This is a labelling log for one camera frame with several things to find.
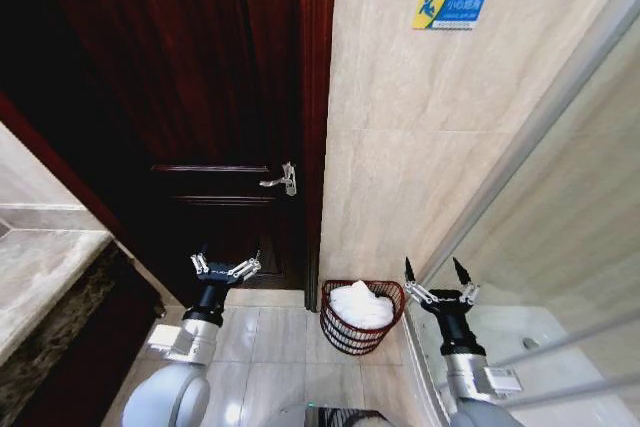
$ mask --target slippery floor sign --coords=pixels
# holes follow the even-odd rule
[[[484,0],[418,0],[414,29],[473,29]]]

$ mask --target red basket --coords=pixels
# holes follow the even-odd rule
[[[381,329],[359,329],[342,320],[331,308],[330,292],[337,287],[353,284],[353,280],[327,280],[322,285],[322,308],[320,310],[320,326],[325,337],[341,352],[349,355],[364,355],[372,352],[387,332],[396,325],[404,311],[404,291],[396,282],[365,280],[369,290],[380,297],[388,297],[393,303],[393,320]]]

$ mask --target door handle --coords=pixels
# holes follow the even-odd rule
[[[279,184],[284,184],[287,195],[293,197],[298,193],[298,188],[296,186],[296,169],[291,162],[287,162],[282,166],[282,170],[284,170],[284,177],[275,180],[261,180],[261,187],[275,187]]]

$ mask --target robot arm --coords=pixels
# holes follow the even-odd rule
[[[191,256],[205,290],[185,312],[180,327],[160,324],[149,337],[151,347],[173,363],[142,382],[129,397],[122,415],[124,427],[200,425],[209,402],[206,373],[222,327],[224,301],[231,288],[260,270],[259,255],[237,266],[207,262],[202,253]]]
[[[495,369],[487,364],[486,352],[476,341],[467,323],[479,287],[471,282],[465,268],[453,259],[464,290],[427,290],[416,284],[409,259],[405,265],[405,290],[438,321],[442,334],[440,353],[447,363],[449,390],[458,411],[451,418],[454,427],[522,427],[506,410],[492,401],[520,392],[522,387],[511,369]]]

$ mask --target glass shower door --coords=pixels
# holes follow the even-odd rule
[[[524,392],[525,425],[640,426],[640,21],[453,255],[481,285],[468,316]],[[459,286],[451,258],[424,284]],[[448,409],[435,319],[409,307]]]

